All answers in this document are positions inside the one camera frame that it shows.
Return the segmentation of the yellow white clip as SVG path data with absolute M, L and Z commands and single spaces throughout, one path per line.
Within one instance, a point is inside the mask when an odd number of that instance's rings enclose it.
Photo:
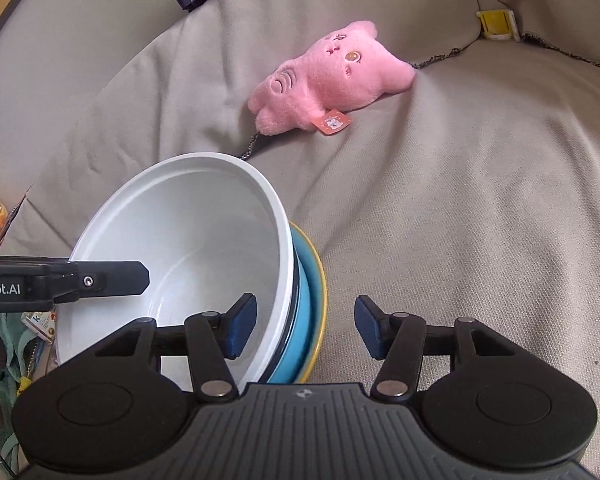
M 521 40 L 513 10 L 481 10 L 476 13 L 483 38 L 493 41 Z

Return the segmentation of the blue bowl black rim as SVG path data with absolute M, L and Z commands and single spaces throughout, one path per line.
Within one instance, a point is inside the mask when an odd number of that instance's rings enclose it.
M 264 374 L 263 381 L 271 384 L 292 384 L 296 378 L 310 343 L 310 293 L 306 274 L 296 248 L 297 272 L 294 274 L 294 292 L 291 301 L 291 318 L 283 342 L 274 353 L 273 363 Z

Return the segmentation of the white plastic bowl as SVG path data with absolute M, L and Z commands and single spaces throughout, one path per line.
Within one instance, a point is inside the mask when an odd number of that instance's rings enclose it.
M 238 387 L 273 373 L 288 334 L 294 246 L 278 195 L 248 162 L 198 153 L 155 164 L 100 207 L 71 257 L 139 261 L 149 285 L 140 296 L 59 307 L 59 363 L 137 318 L 181 325 L 193 314 L 223 313 L 250 292 L 257 299 L 256 326 L 228 368 Z

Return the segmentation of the pink plush toy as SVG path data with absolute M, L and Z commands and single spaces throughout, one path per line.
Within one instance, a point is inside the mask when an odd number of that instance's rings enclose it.
M 385 94 L 411 88 L 416 70 L 377 40 L 371 21 L 356 21 L 316 40 L 306 52 L 280 64 L 251 93 L 248 108 L 257 133 L 336 130 L 326 125 L 372 104 Z

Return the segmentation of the beige sofa cover cloth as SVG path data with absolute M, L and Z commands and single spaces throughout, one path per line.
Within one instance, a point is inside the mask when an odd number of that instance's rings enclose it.
M 521 40 L 483 38 L 509 9 Z M 237 155 L 249 93 L 318 37 L 373 21 L 413 88 L 336 136 L 252 156 L 317 246 L 329 284 L 318 382 L 371 382 L 353 301 L 434 323 L 480 318 L 596 401 L 600 477 L 600 0 L 210 0 L 126 64 L 66 130 L 6 255 L 67 255 L 114 191 L 174 155 Z

